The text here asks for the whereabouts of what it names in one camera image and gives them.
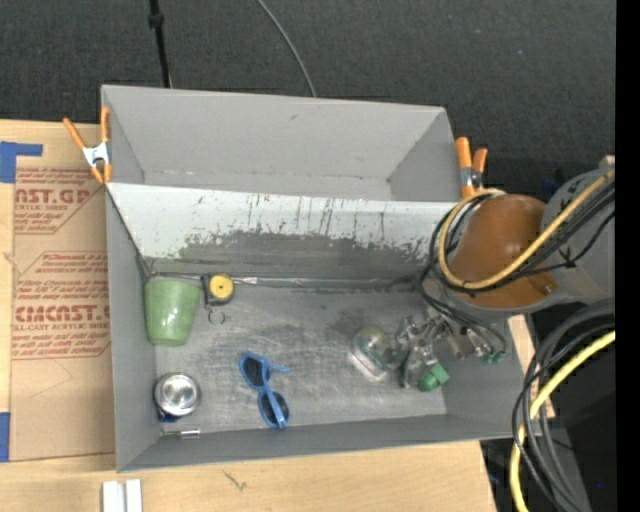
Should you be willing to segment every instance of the clear plastic object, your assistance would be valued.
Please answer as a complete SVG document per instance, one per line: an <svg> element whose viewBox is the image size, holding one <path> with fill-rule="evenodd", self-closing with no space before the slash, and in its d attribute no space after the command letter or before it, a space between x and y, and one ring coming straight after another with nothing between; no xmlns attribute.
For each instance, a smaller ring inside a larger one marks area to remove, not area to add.
<svg viewBox="0 0 640 512"><path fill-rule="evenodd" d="M351 340L350 357L369 379L380 381L399 368L409 353L404 338L389 337L376 326L360 329Z"/></svg>

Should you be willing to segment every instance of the blue sunglasses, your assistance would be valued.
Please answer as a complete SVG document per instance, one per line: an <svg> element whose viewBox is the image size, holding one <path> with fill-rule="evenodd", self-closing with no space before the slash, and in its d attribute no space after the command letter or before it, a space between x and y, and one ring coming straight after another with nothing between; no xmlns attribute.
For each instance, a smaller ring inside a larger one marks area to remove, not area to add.
<svg viewBox="0 0 640 512"><path fill-rule="evenodd" d="M289 421L289 406L284 397L269 387L271 371L291 372L291 368L272 366L269 359L253 352L245 352L238 364L247 383L258 391L258 407L264 421L272 428L284 428Z"/></svg>

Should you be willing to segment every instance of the wooden table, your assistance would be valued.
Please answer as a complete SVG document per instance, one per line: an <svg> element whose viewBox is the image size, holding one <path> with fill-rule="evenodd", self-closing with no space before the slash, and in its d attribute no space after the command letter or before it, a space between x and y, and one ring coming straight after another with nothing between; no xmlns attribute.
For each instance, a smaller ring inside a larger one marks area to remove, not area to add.
<svg viewBox="0 0 640 512"><path fill-rule="evenodd" d="M81 131L88 144L98 140L97 127ZM67 138L61 123L0 120L0 141L45 146L42 159L18 157L19 166L81 165L79 151L56 144ZM13 185L0 184L0 412L8 406L12 211ZM528 346L524 324L512 327ZM529 350L521 354L526 360ZM0 464L0 509L98 511L102 482L139 478L145 512L496 510L477 441L124 474L114 467L113 454Z"/></svg>

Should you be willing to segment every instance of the gray box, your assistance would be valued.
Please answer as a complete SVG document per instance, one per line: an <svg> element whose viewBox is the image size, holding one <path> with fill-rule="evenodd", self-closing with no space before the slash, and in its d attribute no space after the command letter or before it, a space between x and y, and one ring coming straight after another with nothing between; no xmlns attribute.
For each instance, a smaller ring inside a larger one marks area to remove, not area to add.
<svg viewBox="0 0 640 512"><path fill-rule="evenodd" d="M120 86L102 99L118 470L510 435L513 352L491 367L443 354L451 380L431 393L369 382L348 358L361 327L392 335L424 308L410 279L460 197L444 109ZM149 272L233 276L224 323L203 307L183 347L151 345ZM245 350L293 370L270 381L291 409L282 431L238 371ZM202 402L162 423L152 388L171 371Z"/></svg>

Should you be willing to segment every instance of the green cup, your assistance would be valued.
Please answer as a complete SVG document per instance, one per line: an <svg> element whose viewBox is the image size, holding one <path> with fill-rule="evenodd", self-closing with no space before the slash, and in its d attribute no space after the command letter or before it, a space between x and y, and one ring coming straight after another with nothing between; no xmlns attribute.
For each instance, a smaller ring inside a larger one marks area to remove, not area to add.
<svg viewBox="0 0 640 512"><path fill-rule="evenodd" d="M184 345L200 304L200 286L184 280L155 278L144 286L147 336L154 345Z"/></svg>

